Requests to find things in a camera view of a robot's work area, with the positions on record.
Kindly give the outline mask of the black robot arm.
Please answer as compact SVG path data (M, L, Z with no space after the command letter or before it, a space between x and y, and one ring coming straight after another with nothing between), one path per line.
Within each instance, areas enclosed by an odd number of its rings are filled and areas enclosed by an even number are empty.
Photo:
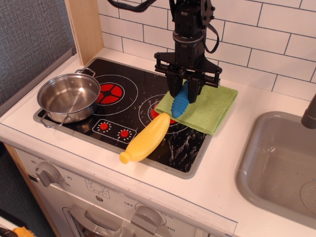
M206 46L207 30L217 34L210 24L215 7L209 0L171 0L169 3L175 24L172 34L175 51L156 53L155 70L165 74L172 97L179 94L182 81L187 80L188 100L194 103L204 85L218 87L220 83L222 69L205 57L205 52L214 53L218 47L218 43L212 50Z

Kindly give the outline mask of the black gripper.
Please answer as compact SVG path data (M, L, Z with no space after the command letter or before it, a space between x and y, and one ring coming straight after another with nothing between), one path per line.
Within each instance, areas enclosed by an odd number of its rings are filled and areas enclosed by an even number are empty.
M202 42L184 44L176 42L174 52L155 53L156 71L166 74L170 95L174 98L180 92L183 79L189 79L188 99L194 103L206 84L218 87L222 69L208 61Z

